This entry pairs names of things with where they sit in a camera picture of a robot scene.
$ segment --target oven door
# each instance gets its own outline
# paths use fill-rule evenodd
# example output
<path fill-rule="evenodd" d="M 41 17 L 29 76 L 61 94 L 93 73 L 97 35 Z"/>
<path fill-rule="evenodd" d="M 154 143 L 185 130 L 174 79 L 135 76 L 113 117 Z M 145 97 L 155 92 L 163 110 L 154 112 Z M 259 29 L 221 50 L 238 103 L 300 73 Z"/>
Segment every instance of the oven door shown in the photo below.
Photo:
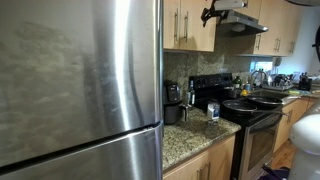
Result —
<path fill-rule="evenodd" d="M 256 179 L 264 172 L 262 165 L 271 162 L 276 130 L 281 118 L 282 115 L 272 114 L 246 129 L 240 180 Z"/>

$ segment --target wall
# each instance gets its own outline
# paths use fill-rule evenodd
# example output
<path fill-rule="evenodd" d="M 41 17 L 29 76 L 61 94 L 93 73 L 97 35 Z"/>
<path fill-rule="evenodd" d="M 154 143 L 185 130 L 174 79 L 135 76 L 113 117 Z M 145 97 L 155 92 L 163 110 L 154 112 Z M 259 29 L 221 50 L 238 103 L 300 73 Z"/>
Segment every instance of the wall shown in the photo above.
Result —
<path fill-rule="evenodd" d="M 189 76 L 221 72 L 239 75 L 243 82 L 250 75 L 252 59 L 259 57 L 232 56 L 226 54 L 227 38 L 216 37 L 214 52 L 167 52 L 164 53 L 164 79 L 178 82 L 182 97 L 186 97 Z"/>
<path fill-rule="evenodd" d="M 311 47 L 320 25 L 320 8 L 304 7 L 300 31 L 292 57 L 283 57 L 278 67 L 279 73 L 291 74 L 294 71 L 319 74 L 320 64 L 315 49 Z"/>

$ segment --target range hood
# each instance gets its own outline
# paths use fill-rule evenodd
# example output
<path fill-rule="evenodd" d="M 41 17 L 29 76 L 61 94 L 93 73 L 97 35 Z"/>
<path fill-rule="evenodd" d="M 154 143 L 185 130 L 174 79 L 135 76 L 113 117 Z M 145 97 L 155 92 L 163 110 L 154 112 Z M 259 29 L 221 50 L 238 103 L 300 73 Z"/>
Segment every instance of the range hood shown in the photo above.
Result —
<path fill-rule="evenodd" d="M 258 20 L 234 10 L 227 11 L 218 18 L 217 34 L 227 37 L 245 36 L 267 32 L 268 28 L 258 24 Z"/>

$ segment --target kitchen sink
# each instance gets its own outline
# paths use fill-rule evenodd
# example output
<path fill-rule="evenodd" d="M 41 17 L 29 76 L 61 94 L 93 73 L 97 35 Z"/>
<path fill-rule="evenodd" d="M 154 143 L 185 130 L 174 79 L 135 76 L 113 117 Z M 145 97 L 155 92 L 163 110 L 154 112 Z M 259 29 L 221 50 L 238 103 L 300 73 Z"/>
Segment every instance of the kitchen sink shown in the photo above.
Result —
<path fill-rule="evenodd" d="M 289 94 L 283 92 L 274 92 L 274 91 L 266 91 L 266 90 L 259 90 L 259 91 L 252 91 L 250 95 L 258 95 L 258 96 L 268 96 L 277 99 L 283 99 L 289 96 Z"/>

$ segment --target white object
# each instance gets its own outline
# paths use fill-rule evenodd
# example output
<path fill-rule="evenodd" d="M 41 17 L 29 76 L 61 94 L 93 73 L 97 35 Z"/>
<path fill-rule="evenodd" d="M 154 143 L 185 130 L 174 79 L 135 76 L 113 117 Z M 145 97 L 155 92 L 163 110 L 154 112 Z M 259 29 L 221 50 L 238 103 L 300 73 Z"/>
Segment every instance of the white object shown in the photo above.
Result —
<path fill-rule="evenodd" d="M 219 118 L 220 106 L 217 103 L 209 103 L 207 109 L 207 117 L 210 119 L 218 119 Z"/>
<path fill-rule="evenodd" d="M 297 151 L 292 162 L 288 180 L 319 180 L 320 156 Z"/>
<path fill-rule="evenodd" d="M 295 123 L 290 140 L 299 149 L 320 156 L 320 114 L 305 116 Z"/>
<path fill-rule="evenodd" d="M 236 8 L 243 8 L 244 3 L 241 0 L 221 0 L 216 1 L 214 3 L 214 7 L 216 11 L 231 10 Z"/>
<path fill-rule="evenodd" d="M 287 0 L 287 1 L 301 4 L 301 5 L 320 6 L 319 0 Z"/>
<path fill-rule="evenodd" d="M 320 179 L 320 114 L 318 113 L 305 114 L 291 128 L 290 140 L 299 151 L 294 156 L 289 180 Z"/>

